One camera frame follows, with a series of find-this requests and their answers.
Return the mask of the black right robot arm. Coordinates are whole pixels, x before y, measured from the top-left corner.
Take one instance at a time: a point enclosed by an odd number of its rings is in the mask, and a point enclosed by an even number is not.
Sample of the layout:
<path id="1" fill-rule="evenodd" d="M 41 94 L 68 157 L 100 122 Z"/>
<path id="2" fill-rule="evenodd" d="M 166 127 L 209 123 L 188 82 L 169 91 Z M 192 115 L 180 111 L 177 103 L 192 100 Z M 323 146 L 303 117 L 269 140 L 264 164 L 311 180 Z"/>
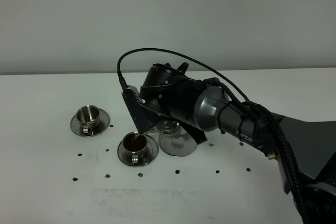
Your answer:
<path id="1" fill-rule="evenodd" d="M 217 78 L 194 80 L 186 64 L 154 64 L 140 89 L 148 110 L 178 121 L 195 140 L 220 130 L 278 163 L 304 223 L 335 223 L 335 122 L 305 122 L 240 102 Z"/>

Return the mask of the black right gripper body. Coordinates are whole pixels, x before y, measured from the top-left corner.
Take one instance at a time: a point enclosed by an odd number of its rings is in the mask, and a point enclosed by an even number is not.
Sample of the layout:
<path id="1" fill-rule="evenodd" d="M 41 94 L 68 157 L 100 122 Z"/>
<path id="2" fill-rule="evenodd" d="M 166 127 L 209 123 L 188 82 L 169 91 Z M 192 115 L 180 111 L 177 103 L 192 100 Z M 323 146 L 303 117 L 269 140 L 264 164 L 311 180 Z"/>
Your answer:
<path id="1" fill-rule="evenodd" d="M 184 107 L 178 108 L 173 107 L 172 109 L 157 106 L 156 104 L 145 102 L 144 105 L 151 111 L 155 112 L 157 115 L 162 117 L 162 121 L 177 121 L 196 142 L 197 145 L 200 145 L 207 141 L 204 131 L 197 129 L 194 125 L 192 119 L 192 112 L 185 113 Z"/>

